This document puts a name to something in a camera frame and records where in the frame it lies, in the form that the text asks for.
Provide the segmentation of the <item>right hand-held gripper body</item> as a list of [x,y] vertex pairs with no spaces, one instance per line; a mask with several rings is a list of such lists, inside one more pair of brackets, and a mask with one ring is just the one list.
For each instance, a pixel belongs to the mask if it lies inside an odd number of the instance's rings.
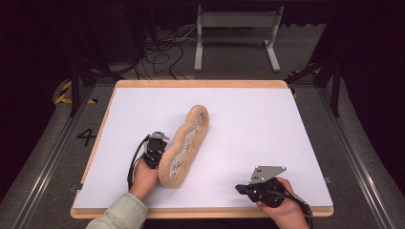
[[251,201],[261,201],[271,208],[279,207],[284,200],[285,188],[276,178],[287,168],[285,166],[256,166],[246,188]]

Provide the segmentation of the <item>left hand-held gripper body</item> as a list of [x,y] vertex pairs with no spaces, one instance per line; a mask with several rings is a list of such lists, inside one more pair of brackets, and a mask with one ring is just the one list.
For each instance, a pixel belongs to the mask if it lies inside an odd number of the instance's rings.
[[146,137],[142,157],[151,169],[159,167],[168,139],[169,137],[162,132],[153,132]]

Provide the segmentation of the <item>tan plush peanut-shaped cushion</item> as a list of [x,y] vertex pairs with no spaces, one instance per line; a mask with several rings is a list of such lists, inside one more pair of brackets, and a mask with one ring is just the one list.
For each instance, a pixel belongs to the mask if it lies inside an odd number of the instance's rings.
[[208,110],[203,105],[193,106],[176,131],[173,144],[160,160],[159,179],[164,187],[175,189],[183,184],[207,135],[208,127]]

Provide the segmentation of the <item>person's left hand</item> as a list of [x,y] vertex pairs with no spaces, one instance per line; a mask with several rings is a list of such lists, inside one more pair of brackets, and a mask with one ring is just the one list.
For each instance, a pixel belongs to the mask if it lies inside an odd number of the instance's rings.
[[158,170],[151,169],[141,158],[135,166],[133,184],[129,192],[139,200],[145,200],[158,182]]

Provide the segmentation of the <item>person's right hand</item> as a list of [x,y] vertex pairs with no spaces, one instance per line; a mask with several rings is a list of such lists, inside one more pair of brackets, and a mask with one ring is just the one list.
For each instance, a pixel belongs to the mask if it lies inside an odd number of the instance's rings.
[[301,207],[292,199],[285,198],[277,208],[268,207],[261,201],[257,201],[256,205],[279,229],[309,229]]

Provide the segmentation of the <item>yellow black hazard tape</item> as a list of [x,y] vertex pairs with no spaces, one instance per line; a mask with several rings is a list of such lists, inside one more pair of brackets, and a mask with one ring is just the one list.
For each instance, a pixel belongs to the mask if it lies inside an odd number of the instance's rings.
[[301,71],[293,71],[288,74],[288,77],[285,79],[285,82],[289,85],[297,81],[298,79],[307,76],[308,74],[313,73],[314,71],[318,70],[319,66],[317,64],[310,65],[304,68]]
[[62,87],[59,95],[57,96],[55,100],[55,104],[72,104],[73,101],[70,98],[67,98],[67,92],[72,86],[72,81],[68,80]]

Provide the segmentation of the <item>white metal stand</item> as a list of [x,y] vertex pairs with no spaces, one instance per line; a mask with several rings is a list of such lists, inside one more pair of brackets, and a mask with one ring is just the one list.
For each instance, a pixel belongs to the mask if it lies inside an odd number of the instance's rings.
[[272,70],[278,73],[281,67],[273,46],[283,14],[283,7],[271,11],[206,11],[198,5],[194,70],[203,69],[203,28],[270,28],[271,35],[264,45]]

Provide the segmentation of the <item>aluminium floor rail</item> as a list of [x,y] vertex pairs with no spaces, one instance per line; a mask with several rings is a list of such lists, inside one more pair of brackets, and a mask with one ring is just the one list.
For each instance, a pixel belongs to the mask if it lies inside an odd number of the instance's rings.
[[16,216],[11,229],[54,229],[73,222],[71,207],[75,193],[72,184],[80,183],[89,148],[76,136],[90,125],[84,115],[91,106],[87,99],[94,90],[83,92],[78,112],[58,104],[44,135],[39,139],[28,162],[12,188]]
[[379,195],[372,177],[366,169],[360,155],[357,153],[356,149],[352,146],[349,137],[347,136],[346,129],[339,117],[337,117],[330,104],[331,100],[329,98],[328,92],[325,89],[319,89],[318,95],[322,100],[328,114],[331,118],[333,126],[339,135],[341,142],[345,148],[345,156],[350,163],[354,176],[359,184],[359,187],[365,197],[368,205],[373,213],[375,221],[379,229],[397,229],[394,225],[394,221],[389,216],[386,207]]

